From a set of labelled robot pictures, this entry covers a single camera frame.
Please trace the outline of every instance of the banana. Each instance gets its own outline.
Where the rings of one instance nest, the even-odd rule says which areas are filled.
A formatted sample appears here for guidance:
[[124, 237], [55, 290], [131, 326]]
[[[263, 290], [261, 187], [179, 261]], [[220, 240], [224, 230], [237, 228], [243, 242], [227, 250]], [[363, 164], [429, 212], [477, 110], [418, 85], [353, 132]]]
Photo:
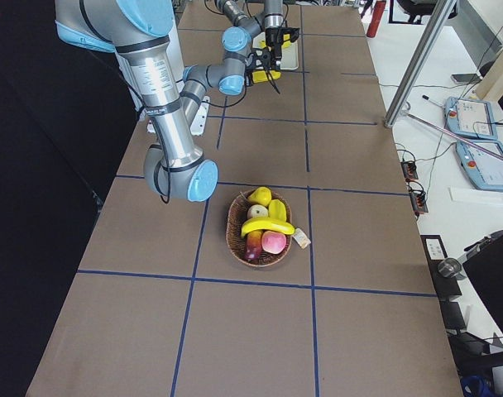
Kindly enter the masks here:
[[241, 237], [244, 238], [254, 230], [272, 230], [289, 236], [295, 232], [295, 228], [287, 222], [270, 217], [256, 217], [250, 218], [242, 224]]

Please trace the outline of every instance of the table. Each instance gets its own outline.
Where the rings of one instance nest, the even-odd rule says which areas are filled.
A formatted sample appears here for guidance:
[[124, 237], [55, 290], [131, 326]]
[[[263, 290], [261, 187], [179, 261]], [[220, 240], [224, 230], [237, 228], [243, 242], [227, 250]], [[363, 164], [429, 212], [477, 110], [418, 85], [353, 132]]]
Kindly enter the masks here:
[[[196, 140], [220, 169], [208, 202], [164, 206], [141, 177], [154, 138], [134, 131], [30, 397], [461, 394], [357, 11], [289, 23], [300, 68], [281, 95], [249, 88]], [[219, 62], [227, 26], [188, 5], [184, 62]], [[263, 271], [224, 239], [232, 199], [260, 185], [313, 242]]]
[[[376, 38], [368, 39], [376, 75], [381, 84], [400, 82], [423, 29], [423, 26], [382, 24]], [[446, 26], [415, 84], [452, 87], [455, 83], [450, 79], [451, 74], [474, 73], [475, 71], [476, 66], [456, 32], [452, 27]], [[386, 106], [389, 106], [396, 88], [381, 86], [381, 91]], [[422, 95], [428, 95], [434, 101], [444, 103], [447, 97], [459, 97], [463, 91], [463, 87], [414, 88], [408, 99], [412, 107], [411, 112], [442, 127], [443, 111], [423, 100]], [[500, 106], [492, 103], [492, 107], [495, 119], [503, 119]], [[503, 127], [498, 127], [498, 132], [499, 139], [503, 142]], [[395, 142], [404, 145], [417, 158], [434, 157], [440, 137], [440, 133], [435, 130], [420, 126], [413, 120], [400, 118], [393, 127], [393, 133]], [[444, 136], [438, 153], [441, 153], [452, 142], [451, 138]], [[432, 161], [418, 162], [417, 167], [419, 181], [427, 188]], [[459, 257], [466, 246], [494, 231], [503, 229], [503, 194], [491, 194], [501, 200], [501, 203], [497, 205], [480, 202], [460, 203], [452, 201], [449, 191], [451, 188], [470, 189], [471, 195], [475, 193], [471, 182], [462, 171], [454, 149], [435, 162], [428, 198], [429, 213], [421, 215], [417, 226], [420, 234], [441, 235], [448, 255]], [[467, 330], [483, 338], [492, 337], [494, 332], [498, 336], [501, 335], [470, 281], [460, 281], [459, 286], [462, 297], [458, 302]]]

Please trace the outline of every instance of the fruit basket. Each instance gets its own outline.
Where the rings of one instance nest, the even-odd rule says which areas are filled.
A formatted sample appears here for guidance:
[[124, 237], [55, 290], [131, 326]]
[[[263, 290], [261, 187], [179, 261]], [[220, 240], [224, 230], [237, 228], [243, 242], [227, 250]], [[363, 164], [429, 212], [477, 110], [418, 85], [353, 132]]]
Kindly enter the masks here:
[[[228, 211], [228, 225], [226, 227], [226, 242], [230, 252], [235, 256], [235, 258], [241, 263], [254, 268], [264, 268], [272, 266], [282, 260], [292, 243], [290, 236], [286, 238], [286, 245], [283, 251], [279, 254], [271, 254], [269, 252], [263, 251], [261, 255], [254, 260], [247, 261], [244, 259], [244, 254], [246, 252], [246, 238], [241, 237], [242, 224], [247, 220], [247, 211], [251, 207], [247, 198], [253, 190], [248, 190], [246, 192], [241, 192], [232, 202]], [[286, 206], [286, 221], [291, 221], [291, 211], [289, 204], [276, 192], [271, 192], [272, 199], [280, 200]]]

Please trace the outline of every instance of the blue and white control panel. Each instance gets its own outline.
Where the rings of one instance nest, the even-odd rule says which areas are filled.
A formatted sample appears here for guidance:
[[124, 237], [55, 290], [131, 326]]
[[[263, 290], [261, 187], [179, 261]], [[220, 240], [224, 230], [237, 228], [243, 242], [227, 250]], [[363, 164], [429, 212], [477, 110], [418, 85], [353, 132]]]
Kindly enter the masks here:
[[[471, 140], [485, 149], [503, 156], [499, 141]], [[480, 190], [503, 192], [503, 162], [478, 149], [458, 142], [456, 152], [468, 178]]]
[[444, 107], [448, 129], [472, 139], [498, 139], [491, 104], [485, 101], [450, 97]]

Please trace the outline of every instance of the black monitor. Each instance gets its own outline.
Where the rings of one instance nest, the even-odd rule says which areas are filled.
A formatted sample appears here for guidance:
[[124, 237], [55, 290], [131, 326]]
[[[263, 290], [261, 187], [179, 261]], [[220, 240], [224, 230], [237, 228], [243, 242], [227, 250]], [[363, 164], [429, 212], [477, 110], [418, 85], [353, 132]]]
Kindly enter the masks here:
[[463, 268], [503, 332], [503, 235], [468, 259]]

